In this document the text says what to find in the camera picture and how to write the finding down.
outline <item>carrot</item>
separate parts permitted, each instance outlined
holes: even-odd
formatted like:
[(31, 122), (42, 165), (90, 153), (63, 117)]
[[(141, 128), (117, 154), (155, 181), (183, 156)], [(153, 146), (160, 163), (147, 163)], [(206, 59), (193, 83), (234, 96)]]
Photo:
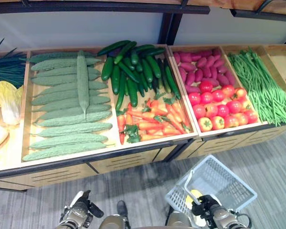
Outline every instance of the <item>carrot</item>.
[(125, 128), (125, 123), (126, 123), (125, 116), (124, 115), (119, 115), (117, 117), (117, 119), (118, 119), (119, 132), (121, 132)]
[(161, 109), (158, 108), (158, 107), (152, 107), (151, 113), (154, 113), (155, 115), (160, 115), (160, 116), (163, 116), (163, 115), (166, 115), (166, 114), (167, 114), (166, 111), (161, 110)]
[(125, 134), (124, 133), (120, 133), (120, 142), (122, 145), (124, 145), (124, 139), (125, 139)]
[(175, 119), (174, 115), (172, 113), (168, 113), (166, 116), (171, 120), (171, 124), (179, 130), (182, 134), (186, 134), (185, 130), (182, 128), (182, 125)]
[(170, 127), (163, 128), (162, 133), (164, 135), (180, 135), (181, 134), (181, 132), (179, 130), (176, 130), (176, 129), (170, 128)]
[(164, 137), (163, 135), (140, 135), (141, 141), (148, 141)]
[(182, 122), (183, 122), (186, 126), (188, 126), (189, 123), (188, 123), (188, 121), (187, 121), (187, 119), (186, 119), (186, 117), (185, 117), (185, 115), (184, 115), (184, 112), (183, 112), (183, 110), (182, 110), (180, 104), (179, 104), (179, 103), (173, 103), (172, 107), (173, 107), (173, 109), (179, 114), (179, 116), (180, 116), (181, 119), (182, 119)]
[(159, 101), (158, 100), (153, 100), (151, 103), (151, 107), (158, 107), (159, 106)]
[(165, 107), (167, 109), (168, 112), (173, 114), (173, 117), (175, 117), (175, 120), (177, 120), (177, 122), (181, 123), (182, 122), (182, 118), (180, 117), (180, 115), (173, 109), (172, 105), (170, 104), (165, 104)]
[(161, 130), (163, 127), (160, 123), (149, 123), (149, 122), (140, 122), (139, 129), (140, 130)]

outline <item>produce display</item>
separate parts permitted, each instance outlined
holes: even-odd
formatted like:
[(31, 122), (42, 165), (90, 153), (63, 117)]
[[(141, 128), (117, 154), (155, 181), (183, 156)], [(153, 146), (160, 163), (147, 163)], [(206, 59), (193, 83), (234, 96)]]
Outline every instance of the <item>produce display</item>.
[(23, 157), (32, 161), (109, 146), (99, 131), (112, 128), (99, 122), (112, 115), (107, 84), (96, 81), (101, 73), (93, 65), (101, 61), (88, 52), (53, 52), (32, 56), (32, 78), (44, 90), (34, 96), (33, 112), (41, 112), (34, 125), (46, 127), (37, 133), (43, 140), (30, 145), (31, 153)]
[(174, 52), (201, 132), (256, 123), (244, 88), (234, 88), (235, 77), (224, 66), (220, 49)]
[(260, 119), (276, 126), (286, 123), (286, 93), (274, 81), (260, 57), (251, 49), (228, 57)]
[[(111, 78), (112, 91), (117, 95), (115, 109), (121, 144), (125, 136), (128, 143), (135, 143), (188, 133), (190, 125), (178, 101), (181, 95), (168, 61), (156, 57), (165, 49), (136, 44), (116, 42), (97, 54), (107, 54), (102, 80)], [(125, 102), (123, 107), (126, 96), (130, 101), (127, 108)], [(140, 97), (147, 97), (143, 106), (138, 104)]]

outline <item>wooden drawer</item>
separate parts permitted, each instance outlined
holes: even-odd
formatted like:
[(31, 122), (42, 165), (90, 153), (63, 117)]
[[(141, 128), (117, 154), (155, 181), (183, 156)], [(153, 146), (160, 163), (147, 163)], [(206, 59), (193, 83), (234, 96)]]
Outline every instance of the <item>wooden drawer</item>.
[(131, 168), (148, 164), (154, 161), (161, 161), (170, 153), (169, 150), (153, 149), (136, 154), (117, 156), (100, 161), (93, 161), (90, 164), (99, 172), (107, 173), (124, 168)]
[(57, 184), (65, 181), (76, 180), (84, 177), (96, 175), (96, 172), (87, 164), (51, 169), (38, 173), (30, 173), (17, 177), (1, 179), (2, 181), (38, 187), (44, 185)]
[(193, 152), (202, 146), (205, 142), (201, 138), (194, 140), (177, 158), (176, 160), (181, 160), (189, 157), (193, 157)]
[(0, 188), (13, 189), (13, 190), (26, 190), (32, 186), (15, 184), (13, 182), (0, 181)]

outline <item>red vegetable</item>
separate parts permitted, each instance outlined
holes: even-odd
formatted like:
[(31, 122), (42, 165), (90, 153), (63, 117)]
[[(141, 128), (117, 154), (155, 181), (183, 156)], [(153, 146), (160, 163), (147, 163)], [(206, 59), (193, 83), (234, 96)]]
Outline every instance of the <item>red vegetable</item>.
[(199, 84), (199, 89), (202, 93), (211, 92), (213, 89), (213, 85), (209, 81), (203, 81)]

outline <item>fake vegetable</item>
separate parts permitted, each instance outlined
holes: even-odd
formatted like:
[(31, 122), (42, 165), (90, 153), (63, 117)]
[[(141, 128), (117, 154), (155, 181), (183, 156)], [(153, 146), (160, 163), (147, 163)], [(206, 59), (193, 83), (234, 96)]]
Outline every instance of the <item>fake vegetable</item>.
[(0, 107), (6, 124), (17, 125), (20, 121), (22, 91), (23, 86), (16, 89), (11, 83), (0, 81)]

